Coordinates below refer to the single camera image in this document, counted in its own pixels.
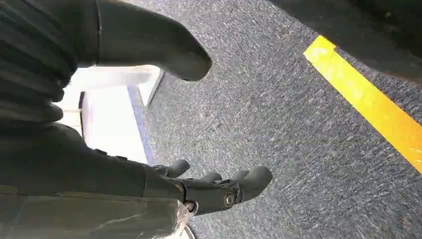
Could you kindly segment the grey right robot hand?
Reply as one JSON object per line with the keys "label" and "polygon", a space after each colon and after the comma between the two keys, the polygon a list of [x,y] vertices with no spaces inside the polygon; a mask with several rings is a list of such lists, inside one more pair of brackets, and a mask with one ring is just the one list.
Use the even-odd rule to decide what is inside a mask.
{"label": "grey right robot hand", "polygon": [[0,185],[18,193],[64,192],[177,199],[198,214],[224,211],[258,197],[273,176],[267,167],[223,180],[217,173],[180,179],[89,148],[59,123],[56,106],[78,68],[158,66],[185,81],[203,79],[212,60],[180,23],[119,0],[3,0],[0,3]]}

